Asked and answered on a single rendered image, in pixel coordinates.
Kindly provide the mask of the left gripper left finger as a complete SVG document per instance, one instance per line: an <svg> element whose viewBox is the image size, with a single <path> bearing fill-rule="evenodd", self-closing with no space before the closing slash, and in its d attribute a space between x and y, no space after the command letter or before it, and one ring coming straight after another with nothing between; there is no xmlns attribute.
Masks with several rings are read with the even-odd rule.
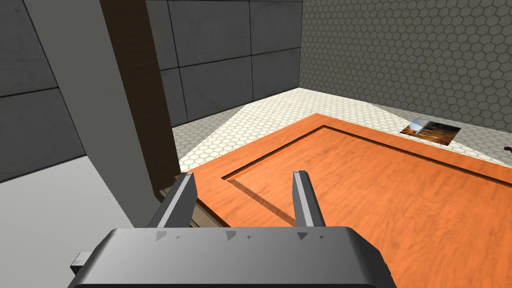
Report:
<svg viewBox="0 0 512 288"><path fill-rule="evenodd" d="M188 228L197 199L198 191L194 174L180 173L148 227Z"/></svg>

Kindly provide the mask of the orange wooden door leaf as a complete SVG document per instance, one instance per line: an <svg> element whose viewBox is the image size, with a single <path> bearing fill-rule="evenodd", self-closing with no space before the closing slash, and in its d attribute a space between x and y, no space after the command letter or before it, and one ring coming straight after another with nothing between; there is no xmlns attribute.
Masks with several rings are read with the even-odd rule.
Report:
<svg viewBox="0 0 512 288"><path fill-rule="evenodd" d="M226 227L294 226L293 171L398 288L512 288L512 168L314 114L193 168Z"/></svg>

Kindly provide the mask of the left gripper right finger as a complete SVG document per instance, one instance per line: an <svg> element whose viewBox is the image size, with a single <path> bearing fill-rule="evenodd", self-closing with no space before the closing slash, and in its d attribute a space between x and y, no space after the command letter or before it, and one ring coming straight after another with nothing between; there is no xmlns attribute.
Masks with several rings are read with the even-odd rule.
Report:
<svg viewBox="0 0 512 288"><path fill-rule="evenodd" d="M305 170L294 170L292 200L296 227L325 227L315 191Z"/></svg>

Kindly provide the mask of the brown picture on wall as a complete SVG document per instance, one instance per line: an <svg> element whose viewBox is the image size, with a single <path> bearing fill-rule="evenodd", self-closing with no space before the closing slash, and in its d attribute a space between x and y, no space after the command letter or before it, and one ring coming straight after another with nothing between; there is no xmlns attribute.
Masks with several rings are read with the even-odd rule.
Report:
<svg viewBox="0 0 512 288"><path fill-rule="evenodd" d="M417 118L400 132L404 135L448 146L460 130L460 127Z"/></svg>

